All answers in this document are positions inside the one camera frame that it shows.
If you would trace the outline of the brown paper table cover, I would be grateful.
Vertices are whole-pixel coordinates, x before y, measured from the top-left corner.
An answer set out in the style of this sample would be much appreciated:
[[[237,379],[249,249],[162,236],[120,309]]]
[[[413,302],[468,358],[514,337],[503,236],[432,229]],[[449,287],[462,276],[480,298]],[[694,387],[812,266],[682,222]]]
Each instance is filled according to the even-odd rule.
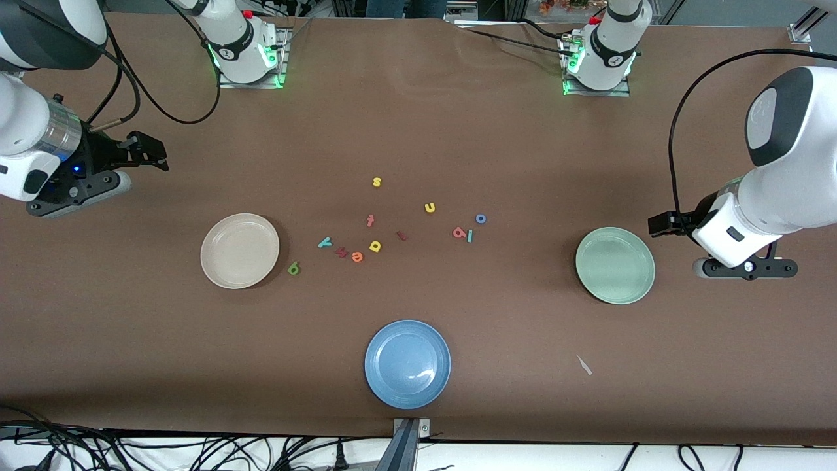
[[[837,445],[837,228],[784,237],[799,274],[757,281],[699,278],[697,245],[647,234],[672,208],[682,93],[789,45],[783,27],[652,27],[630,97],[610,98],[563,96],[546,52],[440,20],[301,25],[283,89],[112,131],[161,140],[168,172],[131,169],[128,193],[54,220],[0,197],[0,404],[87,427],[389,435],[405,411],[371,392],[364,354],[418,319],[451,349],[447,387],[413,412],[443,440]],[[232,290],[199,256],[239,213],[281,249]],[[578,279],[601,227],[654,257],[633,304]]]

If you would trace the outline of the grey aluminium pole with bracket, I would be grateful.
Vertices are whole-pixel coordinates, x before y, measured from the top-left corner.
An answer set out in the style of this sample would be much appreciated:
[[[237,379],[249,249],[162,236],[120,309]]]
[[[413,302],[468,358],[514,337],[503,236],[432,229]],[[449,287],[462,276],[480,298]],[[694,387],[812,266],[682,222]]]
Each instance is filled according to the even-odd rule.
[[[428,418],[394,420],[394,435],[379,462],[379,471],[415,471],[419,444],[430,437]]]

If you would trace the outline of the beige round plate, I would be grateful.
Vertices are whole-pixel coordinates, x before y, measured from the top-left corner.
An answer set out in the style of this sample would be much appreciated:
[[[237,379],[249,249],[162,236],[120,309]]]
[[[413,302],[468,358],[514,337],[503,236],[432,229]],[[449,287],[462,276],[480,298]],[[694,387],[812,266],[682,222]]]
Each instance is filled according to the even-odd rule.
[[[206,233],[200,249],[201,270],[219,287],[253,287],[270,274],[281,242],[266,218],[252,213],[230,215]]]

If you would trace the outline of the blue round plate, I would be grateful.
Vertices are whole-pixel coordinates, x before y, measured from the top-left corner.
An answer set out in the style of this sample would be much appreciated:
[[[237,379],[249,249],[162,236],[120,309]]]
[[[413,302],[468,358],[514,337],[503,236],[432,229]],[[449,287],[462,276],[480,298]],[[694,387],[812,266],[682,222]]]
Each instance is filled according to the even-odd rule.
[[[391,408],[425,408],[441,396],[451,378],[451,350],[436,328],[404,319],[371,339],[364,373],[373,394]]]

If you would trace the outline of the aluminium frame profile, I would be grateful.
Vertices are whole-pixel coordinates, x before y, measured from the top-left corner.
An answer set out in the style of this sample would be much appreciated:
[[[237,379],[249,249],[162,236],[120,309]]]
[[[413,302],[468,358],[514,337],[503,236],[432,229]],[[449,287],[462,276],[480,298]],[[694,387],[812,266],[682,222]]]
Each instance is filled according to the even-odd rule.
[[[813,30],[828,16],[837,15],[837,0],[805,0],[805,3],[810,4],[810,8],[787,26],[792,44],[810,44]]]

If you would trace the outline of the green round plate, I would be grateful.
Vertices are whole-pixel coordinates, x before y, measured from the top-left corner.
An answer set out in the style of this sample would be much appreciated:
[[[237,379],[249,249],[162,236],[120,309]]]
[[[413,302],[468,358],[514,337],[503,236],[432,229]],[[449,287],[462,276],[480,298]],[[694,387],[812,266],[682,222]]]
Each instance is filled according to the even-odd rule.
[[[591,295],[615,305],[639,301],[657,277],[657,265],[643,239],[619,227],[584,235],[575,253],[575,271]]]

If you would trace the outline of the grey metal equipment box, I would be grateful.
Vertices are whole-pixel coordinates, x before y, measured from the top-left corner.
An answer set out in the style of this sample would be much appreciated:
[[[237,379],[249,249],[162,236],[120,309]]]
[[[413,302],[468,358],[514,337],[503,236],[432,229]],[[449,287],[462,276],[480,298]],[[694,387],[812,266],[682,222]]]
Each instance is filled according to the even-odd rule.
[[[449,0],[443,18],[452,24],[478,21],[478,2],[476,0]]]

